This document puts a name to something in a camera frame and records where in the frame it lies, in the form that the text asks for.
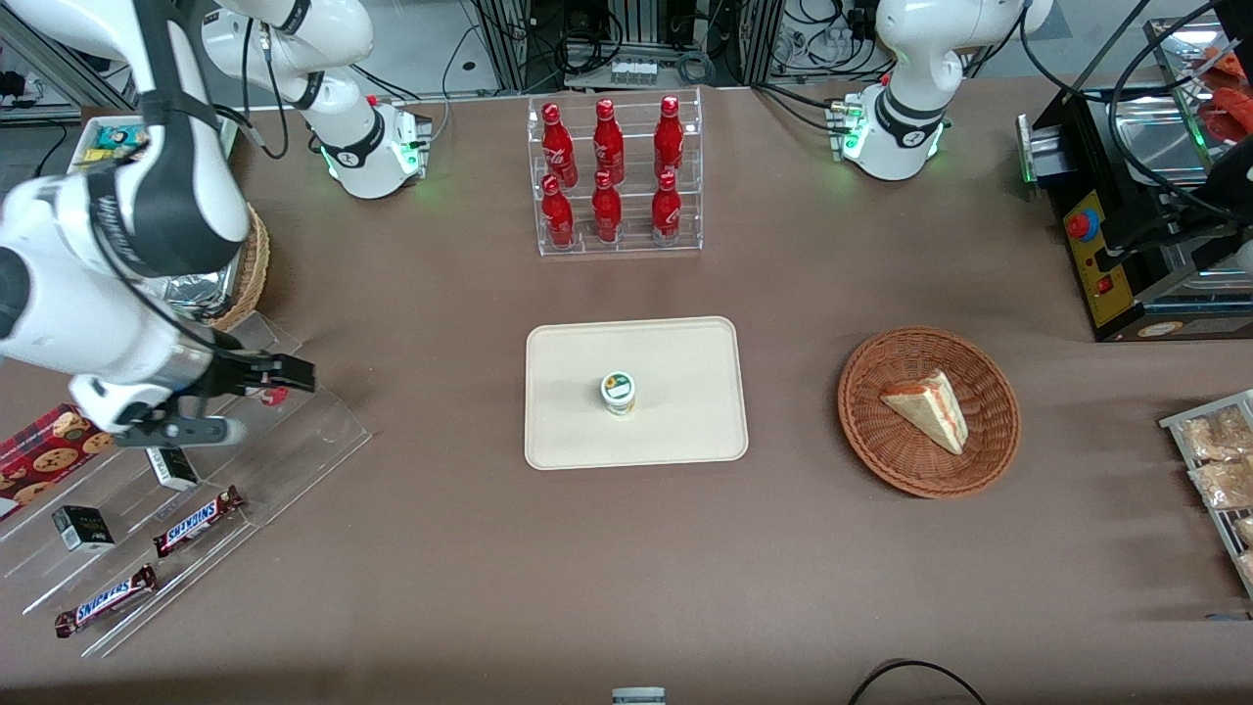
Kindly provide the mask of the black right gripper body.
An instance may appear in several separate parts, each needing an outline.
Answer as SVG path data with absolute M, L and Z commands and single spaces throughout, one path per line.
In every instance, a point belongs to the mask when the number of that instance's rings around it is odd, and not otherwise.
M 175 393 L 175 414 L 184 418 L 202 418 L 211 399 L 219 397 L 246 397 L 251 394 L 251 382 L 256 379 L 256 352 L 246 351 L 239 341 L 223 331 L 211 331 L 217 347 L 228 354 L 214 352 L 205 373 L 187 389 Z

